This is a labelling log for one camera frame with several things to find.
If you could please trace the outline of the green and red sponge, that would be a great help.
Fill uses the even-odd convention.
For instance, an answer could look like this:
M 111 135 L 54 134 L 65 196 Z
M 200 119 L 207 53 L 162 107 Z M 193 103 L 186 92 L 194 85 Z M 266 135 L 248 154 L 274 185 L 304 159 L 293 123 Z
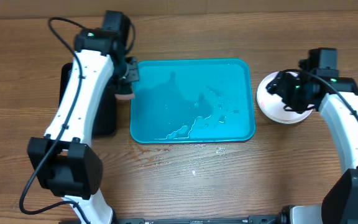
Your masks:
M 119 85 L 115 90 L 114 95 L 117 100 L 131 100 L 135 98 L 135 93 L 130 83 Z

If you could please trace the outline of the white round plate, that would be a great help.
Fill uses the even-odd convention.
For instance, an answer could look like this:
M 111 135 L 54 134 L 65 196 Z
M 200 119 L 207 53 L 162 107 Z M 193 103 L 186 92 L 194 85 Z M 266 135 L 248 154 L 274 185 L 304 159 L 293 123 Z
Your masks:
M 305 111 L 302 114 L 285 111 L 285 104 L 278 95 L 271 95 L 267 92 L 267 85 L 277 76 L 278 72 L 273 72 L 266 76 L 259 84 L 256 92 L 256 100 L 260 110 L 266 117 L 281 124 L 296 124 L 305 120 L 312 110 Z

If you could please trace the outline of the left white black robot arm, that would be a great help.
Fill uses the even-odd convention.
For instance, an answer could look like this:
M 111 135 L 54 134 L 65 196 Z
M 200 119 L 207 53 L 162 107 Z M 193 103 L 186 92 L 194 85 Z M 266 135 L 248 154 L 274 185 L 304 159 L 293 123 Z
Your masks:
M 139 80 L 137 62 L 128 57 L 128 29 L 83 29 L 70 49 L 73 63 L 57 113 L 42 138 L 31 138 L 27 148 L 34 173 L 19 199 L 22 213 L 30 215 L 70 205 L 78 223 L 117 223 L 114 210 L 100 189 L 103 163 L 91 149 L 93 131 L 101 123 L 114 130 L 115 102 L 135 97 L 132 84 Z M 34 180 L 61 201 L 34 210 L 24 199 Z

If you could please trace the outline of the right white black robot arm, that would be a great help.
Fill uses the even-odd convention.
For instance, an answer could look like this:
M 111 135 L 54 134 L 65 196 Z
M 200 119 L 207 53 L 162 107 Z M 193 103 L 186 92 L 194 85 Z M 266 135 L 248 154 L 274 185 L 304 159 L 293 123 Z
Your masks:
M 338 70 L 284 70 L 265 77 L 257 102 L 271 120 L 302 121 L 316 110 L 327 124 L 342 176 L 318 205 L 292 206 L 278 223 L 358 223 L 358 87 Z

